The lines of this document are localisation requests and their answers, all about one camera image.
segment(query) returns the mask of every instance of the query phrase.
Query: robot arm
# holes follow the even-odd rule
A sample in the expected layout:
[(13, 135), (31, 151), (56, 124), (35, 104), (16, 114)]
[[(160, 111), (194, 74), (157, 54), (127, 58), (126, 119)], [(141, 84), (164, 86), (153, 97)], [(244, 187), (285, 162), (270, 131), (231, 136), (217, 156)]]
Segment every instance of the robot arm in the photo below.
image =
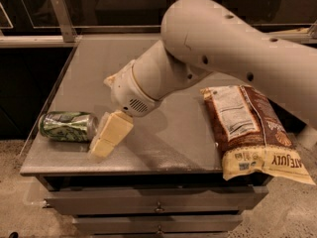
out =
[(168, 9), (161, 40), (116, 74), (112, 99), (144, 116), (212, 71), (244, 81), (317, 128), (316, 50), (261, 33), (211, 0), (179, 0)]

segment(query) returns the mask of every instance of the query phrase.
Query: brown chip bag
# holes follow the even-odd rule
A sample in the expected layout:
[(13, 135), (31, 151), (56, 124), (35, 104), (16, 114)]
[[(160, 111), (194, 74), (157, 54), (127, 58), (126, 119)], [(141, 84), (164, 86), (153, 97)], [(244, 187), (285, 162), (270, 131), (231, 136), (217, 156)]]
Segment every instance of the brown chip bag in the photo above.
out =
[(267, 98), (250, 86), (201, 90), (225, 180), (263, 172), (315, 184)]

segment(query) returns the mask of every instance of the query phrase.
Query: drawer handle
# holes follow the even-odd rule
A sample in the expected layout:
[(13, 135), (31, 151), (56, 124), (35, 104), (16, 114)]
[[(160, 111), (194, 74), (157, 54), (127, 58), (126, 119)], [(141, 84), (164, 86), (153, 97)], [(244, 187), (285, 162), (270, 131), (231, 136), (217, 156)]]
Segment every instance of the drawer handle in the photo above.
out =
[(159, 225), (158, 226), (158, 232), (157, 232), (157, 234), (163, 234), (164, 232), (161, 230), (161, 226)]
[(163, 213), (165, 212), (164, 208), (161, 208), (160, 202), (158, 201), (158, 207), (155, 209), (155, 213)]

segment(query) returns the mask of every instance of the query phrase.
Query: floor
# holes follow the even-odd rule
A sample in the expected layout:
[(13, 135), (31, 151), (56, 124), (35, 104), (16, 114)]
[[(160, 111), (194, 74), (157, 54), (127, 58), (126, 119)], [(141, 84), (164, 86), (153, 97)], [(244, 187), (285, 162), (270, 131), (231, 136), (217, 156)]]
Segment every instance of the floor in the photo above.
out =
[[(43, 208), (46, 189), (33, 178), (19, 175), (25, 155), (24, 141), (0, 141), (0, 237), (18, 232), (19, 237), (85, 237), (72, 225), (71, 217)], [(317, 181), (317, 147), (308, 151), (297, 146), (307, 170)], [(317, 237), (317, 186), (274, 178), (268, 196), (253, 210), (229, 238)]]

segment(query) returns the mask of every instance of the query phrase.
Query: green can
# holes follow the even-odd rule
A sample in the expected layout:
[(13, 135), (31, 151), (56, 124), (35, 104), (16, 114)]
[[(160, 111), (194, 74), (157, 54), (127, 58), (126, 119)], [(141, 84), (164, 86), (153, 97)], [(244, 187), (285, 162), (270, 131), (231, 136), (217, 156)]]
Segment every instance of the green can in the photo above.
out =
[(56, 141), (88, 142), (96, 135), (98, 119), (87, 112), (54, 111), (39, 121), (41, 135)]

